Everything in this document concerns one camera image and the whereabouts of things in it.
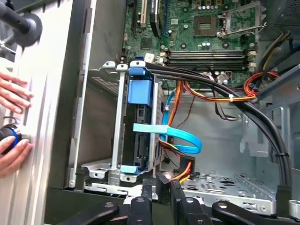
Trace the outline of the person's right hand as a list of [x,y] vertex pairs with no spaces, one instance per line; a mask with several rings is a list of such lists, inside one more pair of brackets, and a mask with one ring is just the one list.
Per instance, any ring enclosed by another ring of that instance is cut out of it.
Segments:
[[15,173],[21,166],[29,151],[32,148],[29,140],[21,140],[10,152],[6,155],[2,155],[4,150],[6,150],[13,142],[15,138],[9,136],[4,138],[0,142],[0,178],[7,177]]

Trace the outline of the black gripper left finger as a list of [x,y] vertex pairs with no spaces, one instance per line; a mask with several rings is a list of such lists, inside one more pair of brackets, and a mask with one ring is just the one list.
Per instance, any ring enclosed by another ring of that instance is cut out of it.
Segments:
[[128,197],[122,205],[99,203],[65,220],[67,225],[151,225],[152,181],[142,181],[140,196]]

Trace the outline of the person's left hand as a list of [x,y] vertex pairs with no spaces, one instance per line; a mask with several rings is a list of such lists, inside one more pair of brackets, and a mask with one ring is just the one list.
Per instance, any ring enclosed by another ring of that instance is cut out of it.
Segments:
[[29,99],[33,94],[24,85],[28,82],[13,75],[8,70],[0,71],[0,104],[15,113],[21,114],[23,108],[31,107]]

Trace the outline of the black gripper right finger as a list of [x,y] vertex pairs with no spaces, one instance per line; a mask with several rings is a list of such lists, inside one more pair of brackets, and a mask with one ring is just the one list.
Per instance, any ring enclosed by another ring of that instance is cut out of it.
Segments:
[[186,197],[178,181],[170,183],[171,208],[177,225],[212,225],[218,219],[223,225],[287,225],[287,220],[267,219],[228,201],[213,203],[211,217],[196,198]]

